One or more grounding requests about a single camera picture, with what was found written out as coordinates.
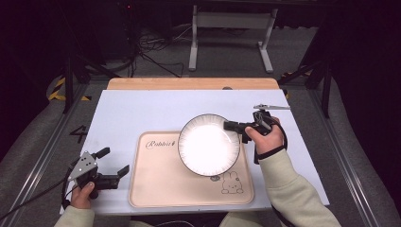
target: beige mat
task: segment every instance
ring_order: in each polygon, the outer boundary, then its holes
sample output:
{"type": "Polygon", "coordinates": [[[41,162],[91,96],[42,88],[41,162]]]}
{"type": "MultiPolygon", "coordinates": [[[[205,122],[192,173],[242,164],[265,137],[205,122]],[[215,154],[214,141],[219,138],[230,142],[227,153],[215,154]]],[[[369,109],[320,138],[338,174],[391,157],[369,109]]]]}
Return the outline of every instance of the beige mat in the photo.
{"type": "Polygon", "coordinates": [[[227,172],[204,177],[183,164],[178,152],[179,135],[178,131],[141,135],[131,179],[132,206],[245,204],[253,200],[242,144],[236,163],[227,172]]]}

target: white plate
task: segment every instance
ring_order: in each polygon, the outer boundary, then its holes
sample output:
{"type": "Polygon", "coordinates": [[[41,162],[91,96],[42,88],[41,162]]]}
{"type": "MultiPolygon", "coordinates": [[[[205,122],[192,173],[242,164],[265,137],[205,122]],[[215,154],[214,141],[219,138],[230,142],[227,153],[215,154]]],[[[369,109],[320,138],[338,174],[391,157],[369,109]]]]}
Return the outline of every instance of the white plate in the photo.
{"type": "Polygon", "coordinates": [[[181,131],[178,150],[183,163],[202,176],[216,176],[234,165],[239,154],[239,136],[226,131],[226,119],[203,114],[190,120],[181,131]]]}

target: dark background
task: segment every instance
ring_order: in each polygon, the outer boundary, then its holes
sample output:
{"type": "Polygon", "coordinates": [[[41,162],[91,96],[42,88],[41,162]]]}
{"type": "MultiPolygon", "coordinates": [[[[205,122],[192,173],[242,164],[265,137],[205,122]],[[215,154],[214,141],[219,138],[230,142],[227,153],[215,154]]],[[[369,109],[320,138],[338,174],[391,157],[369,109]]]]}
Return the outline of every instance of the dark background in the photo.
{"type": "MultiPolygon", "coordinates": [[[[73,3],[72,8],[63,1],[8,0],[1,3],[1,158],[26,125],[48,104],[46,89],[62,72],[70,51],[97,63],[131,57],[134,50],[130,49],[127,37],[135,41],[139,24],[153,26],[168,37],[171,26],[190,23],[192,12],[190,6],[144,5],[134,12],[135,24],[129,25],[134,29],[127,30],[125,17],[121,17],[118,10],[104,13],[102,10],[110,9],[107,5],[89,1],[88,7],[73,3]],[[58,17],[61,13],[65,13],[67,24],[58,17]],[[102,14],[107,14],[119,26],[98,17],[102,14]],[[105,42],[105,34],[115,34],[113,42],[105,42]]],[[[375,0],[346,3],[347,10],[329,13],[281,9],[276,25],[320,27],[304,63],[330,61],[357,139],[401,211],[398,193],[401,191],[399,7],[375,0]]]]}

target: person's hand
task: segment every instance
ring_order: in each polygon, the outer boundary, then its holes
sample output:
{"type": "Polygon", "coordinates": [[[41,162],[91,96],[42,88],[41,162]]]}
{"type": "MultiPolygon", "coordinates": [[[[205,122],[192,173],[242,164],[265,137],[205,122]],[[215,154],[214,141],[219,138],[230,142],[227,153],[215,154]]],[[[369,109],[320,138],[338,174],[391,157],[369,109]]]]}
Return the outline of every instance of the person's hand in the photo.
{"type": "Polygon", "coordinates": [[[284,135],[277,125],[271,127],[271,132],[265,136],[261,135],[258,131],[252,127],[247,127],[245,132],[256,144],[256,152],[263,154],[269,152],[275,148],[283,146],[284,135]]]}
{"type": "Polygon", "coordinates": [[[82,189],[76,187],[71,196],[71,205],[78,209],[91,209],[89,194],[94,190],[95,184],[87,183],[82,189]]]}

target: cartoon bunny drawing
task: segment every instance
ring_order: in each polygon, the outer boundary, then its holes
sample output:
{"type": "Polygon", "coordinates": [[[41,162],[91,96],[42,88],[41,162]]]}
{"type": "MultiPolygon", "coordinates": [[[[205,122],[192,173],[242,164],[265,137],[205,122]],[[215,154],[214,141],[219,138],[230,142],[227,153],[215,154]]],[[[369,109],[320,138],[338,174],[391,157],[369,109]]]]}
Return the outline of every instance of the cartoon bunny drawing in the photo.
{"type": "Polygon", "coordinates": [[[223,189],[221,193],[241,194],[243,192],[244,190],[242,190],[242,184],[238,178],[238,174],[236,172],[225,172],[223,174],[223,189]]]}

